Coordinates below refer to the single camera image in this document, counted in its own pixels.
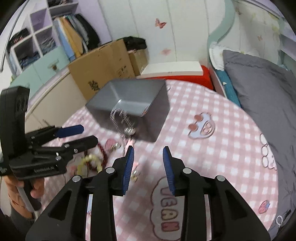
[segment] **metal pole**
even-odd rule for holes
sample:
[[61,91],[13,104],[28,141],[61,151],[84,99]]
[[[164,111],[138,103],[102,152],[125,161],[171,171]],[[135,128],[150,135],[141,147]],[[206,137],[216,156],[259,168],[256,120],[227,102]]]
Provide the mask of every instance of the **metal pole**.
[[6,41],[6,44],[5,44],[5,49],[4,49],[4,51],[3,51],[3,56],[2,56],[2,61],[1,61],[1,67],[0,67],[0,73],[3,72],[4,59],[5,59],[5,52],[6,52],[7,45],[8,45],[8,42],[9,42],[9,40],[10,40],[10,37],[11,37],[11,35],[12,35],[13,29],[15,28],[15,25],[17,24],[17,21],[18,21],[20,15],[22,14],[24,8],[25,8],[26,5],[28,4],[28,2],[29,2],[29,0],[27,0],[27,1],[24,3],[24,6],[23,6],[23,8],[21,9],[21,11],[20,11],[19,15],[17,16],[17,18],[15,19],[15,22],[14,22],[14,24],[13,24],[11,30],[10,30],[10,33],[9,33],[9,35],[8,35],[8,38],[7,38],[7,41]]

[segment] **cardboard box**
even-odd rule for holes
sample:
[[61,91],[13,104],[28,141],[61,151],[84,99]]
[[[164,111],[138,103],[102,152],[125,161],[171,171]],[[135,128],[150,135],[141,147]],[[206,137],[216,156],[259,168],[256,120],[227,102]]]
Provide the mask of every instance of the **cardboard box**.
[[133,71],[135,72],[135,75],[141,75],[143,70],[148,65],[145,50],[137,50],[134,53],[130,53],[129,58],[131,60],[131,65],[133,66]]
[[68,67],[87,101],[108,81],[135,77],[122,39],[92,50],[74,60]]

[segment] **tablecloth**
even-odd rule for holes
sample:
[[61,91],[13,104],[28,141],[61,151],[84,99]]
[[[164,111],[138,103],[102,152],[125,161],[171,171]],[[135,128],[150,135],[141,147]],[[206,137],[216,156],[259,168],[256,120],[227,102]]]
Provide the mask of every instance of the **tablecloth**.
[[[124,197],[113,198],[117,239],[180,238],[184,198],[174,198],[168,190],[162,161],[166,145],[174,157],[200,175],[225,176],[269,229],[277,210],[278,179],[272,152],[259,128],[242,109],[214,91],[184,81],[166,83],[170,112],[160,135],[155,143],[136,141],[135,161],[139,162],[140,176],[130,182]],[[64,127],[78,124],[85,129],[81,135],[56,139],[49,145],[60,146],[89,135],[95,135],[102,146],[108,139],[120,142],[120,136],[101,128],[85,107],[73,114]],[[121,156],[122,148],[111,154],[107,166]],[[65,175],[45,179],[43,208],[70,179],[68,170]],[[89,240],[90,217],[86,226]],[[207,229],[210,240],[209,225]]]

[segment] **gray blanket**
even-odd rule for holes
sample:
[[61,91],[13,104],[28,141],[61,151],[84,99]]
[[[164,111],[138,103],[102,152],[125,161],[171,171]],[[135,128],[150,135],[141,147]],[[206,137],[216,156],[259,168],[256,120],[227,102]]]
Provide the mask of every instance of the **gray blanket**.
[[[279,179],[277,215],[284,225],[296,207],[296,79],[265,59],[229,50],[223,51],[227,71],[239,101],[269,142]],[[273,221],[271,239],[278,232]]]

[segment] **finger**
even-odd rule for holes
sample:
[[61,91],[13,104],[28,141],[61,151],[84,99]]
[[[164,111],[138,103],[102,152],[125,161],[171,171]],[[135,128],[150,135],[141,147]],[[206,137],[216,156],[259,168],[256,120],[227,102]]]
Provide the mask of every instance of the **finger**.
[[35,179],[33,186],[34,186],[34,189],[37,189],[37,190],[44,187],[44,178]]
[[24,187],[24,182],[19,181],[13,175],[8,175],[4,177],[4,181],[6,182],[7,186],[14,186],[14,187]]
[[44,194],[44,186],[41,186],[39,189],[33,189],[30,194],[32,198],[42,197]]

